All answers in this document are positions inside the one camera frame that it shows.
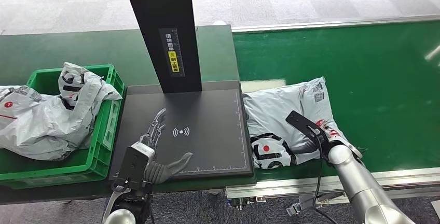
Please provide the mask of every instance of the green plastic crate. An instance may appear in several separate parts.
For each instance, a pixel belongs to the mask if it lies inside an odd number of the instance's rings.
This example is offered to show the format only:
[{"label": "green plastic crate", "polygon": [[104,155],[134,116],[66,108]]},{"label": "green plastic crate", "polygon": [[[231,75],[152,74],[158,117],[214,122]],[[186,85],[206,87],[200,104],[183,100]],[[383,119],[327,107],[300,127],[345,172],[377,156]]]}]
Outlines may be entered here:
[{"label": "green plastic crate", "polygon": [[[86,66],[123,95],[125,89],[113,65]],[[57,95],[61,68],[34,71],[27,85],[41,94]],[[121,100],[104,101],[95,120],[89,149],[76,150],[64,161],[39,161],[0,149],[0,185],[13,189],[83,183],[107,177]]]}]

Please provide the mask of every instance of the yellow warning label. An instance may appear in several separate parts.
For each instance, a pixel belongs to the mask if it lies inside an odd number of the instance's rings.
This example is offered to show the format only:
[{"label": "yellow warning label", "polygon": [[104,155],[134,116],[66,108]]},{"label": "yellow warning label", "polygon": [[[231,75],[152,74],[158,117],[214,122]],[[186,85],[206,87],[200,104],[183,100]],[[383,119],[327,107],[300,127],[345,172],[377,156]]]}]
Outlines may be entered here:
[{"label": "yellow warning label", "polygon": [[170,58],[171,70],[173,73],[180,72],[177,62],[176,51],[168,51],[168,57]]}]

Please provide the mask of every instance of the checkered floor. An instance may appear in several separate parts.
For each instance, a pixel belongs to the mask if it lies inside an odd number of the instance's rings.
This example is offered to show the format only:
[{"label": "checkered floor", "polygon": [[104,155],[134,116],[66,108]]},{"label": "checkered floor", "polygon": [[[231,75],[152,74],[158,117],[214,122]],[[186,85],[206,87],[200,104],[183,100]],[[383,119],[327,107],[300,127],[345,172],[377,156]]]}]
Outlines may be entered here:
[{"label": "checkered floor", "polygon": [[[193,0],[198,25],[256,26],[440,14],[440,0]],[[0,33],[138,28],[128,0],[0,0]]]}]

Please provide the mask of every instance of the red circle logo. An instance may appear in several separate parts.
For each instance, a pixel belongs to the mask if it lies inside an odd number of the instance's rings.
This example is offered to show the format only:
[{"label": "red circle logo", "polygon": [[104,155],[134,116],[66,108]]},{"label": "red circle logo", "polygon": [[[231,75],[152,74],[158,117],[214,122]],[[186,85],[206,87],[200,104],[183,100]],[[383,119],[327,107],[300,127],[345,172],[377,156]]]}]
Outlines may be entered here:
[{"label": "red circle logo", "polygon": [[8,101],[5,103],[6,108],[10,108],[10,107],[12,107],[12,105],[13,105],[13,103],[11,101]]}]

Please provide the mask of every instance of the barcode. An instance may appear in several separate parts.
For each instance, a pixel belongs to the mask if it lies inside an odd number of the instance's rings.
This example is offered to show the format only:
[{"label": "barcode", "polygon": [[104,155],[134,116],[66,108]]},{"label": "barcode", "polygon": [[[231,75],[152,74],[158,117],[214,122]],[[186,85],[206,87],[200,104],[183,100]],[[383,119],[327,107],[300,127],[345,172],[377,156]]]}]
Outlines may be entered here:
[{"label": "barcode", "polygon": [[315,98],[315,102],[322,101],[324,99],[324,92],[317,93],[317,94],[313,95],[313,97]]},{"label": "barcode", "polygon": [[314,93],[318,92],[318,91],[321,91],[321,90],[322,90],[322,85],[321,85],[320,82],[316,86],[313,87],[313,92]]}]

